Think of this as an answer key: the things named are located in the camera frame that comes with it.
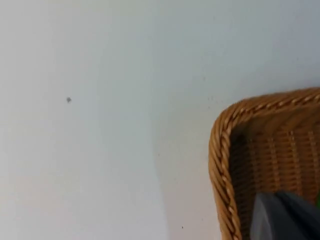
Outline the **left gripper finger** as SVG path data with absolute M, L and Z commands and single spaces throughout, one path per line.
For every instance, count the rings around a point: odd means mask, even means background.
M 320 209 L 287 191 L 255 196 L 251 240 L 318 240 Z

